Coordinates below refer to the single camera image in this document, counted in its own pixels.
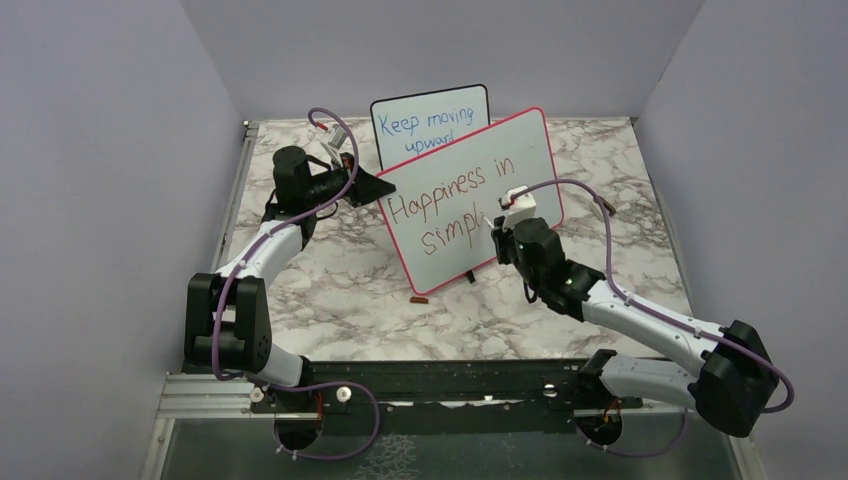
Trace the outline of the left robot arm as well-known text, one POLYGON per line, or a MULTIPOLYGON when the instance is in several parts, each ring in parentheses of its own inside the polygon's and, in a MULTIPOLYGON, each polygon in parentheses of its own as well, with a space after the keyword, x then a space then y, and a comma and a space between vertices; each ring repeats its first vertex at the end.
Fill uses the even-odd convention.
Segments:
POLYGON ((184 357, 221 380, 251 374, 277 385, 279 401, 298 411, 313 401, 315 386, 304 376, 307 359, 273 343, 268 287, 308 245, 320 211, 340 201, 368 205, 396 187, 364 171, 350 153, 321 173, 311 170, 318 159, 297 146, 277 150, 272 162, 275 188, 256 236, 228 264, 188 283, 184 357))

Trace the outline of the pink framed whiteboard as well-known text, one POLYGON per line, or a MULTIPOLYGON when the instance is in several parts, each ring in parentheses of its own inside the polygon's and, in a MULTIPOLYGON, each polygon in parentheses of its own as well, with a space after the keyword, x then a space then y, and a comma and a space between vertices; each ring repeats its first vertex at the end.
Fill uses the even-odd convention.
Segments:
POLYGON ((426 296, 492 261, 501 198, 556 175, 539 107, 379 173, 396 188, 378 206, 412 291, 426 296))

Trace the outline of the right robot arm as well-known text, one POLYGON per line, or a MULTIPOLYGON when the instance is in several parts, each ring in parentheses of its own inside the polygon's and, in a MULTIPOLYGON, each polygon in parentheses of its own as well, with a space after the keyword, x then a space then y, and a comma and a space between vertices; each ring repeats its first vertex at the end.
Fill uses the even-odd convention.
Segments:
POLYGON ((661 354, 637 360, 597 353, 577 380, 579 398, 600 407, 614 397, 656 399, 695 410, 717 430, 750 435, 778 386, 759 335, 740 320, 721 326, 656 307, 616 292, 607 276, 568 259, 558 235, 542 218, 513 227, 495 219, 497 261, 520 274, 529 302, 621 333, 661 354))

